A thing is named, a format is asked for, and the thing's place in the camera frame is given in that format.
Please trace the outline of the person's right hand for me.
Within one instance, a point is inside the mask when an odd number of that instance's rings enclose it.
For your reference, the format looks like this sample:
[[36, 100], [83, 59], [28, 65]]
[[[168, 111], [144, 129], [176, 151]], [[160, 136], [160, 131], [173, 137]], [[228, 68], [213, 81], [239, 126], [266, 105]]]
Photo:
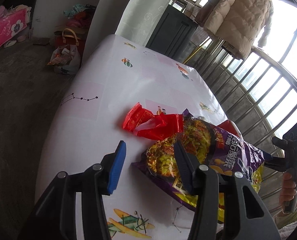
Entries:
[[282, 176], [281, 191], [279, 196], [279, 204], [285, 208], [285, 203], [294, 199], [297, 194], [297, 180], [294, 180], [289, 172], [285, 172]]

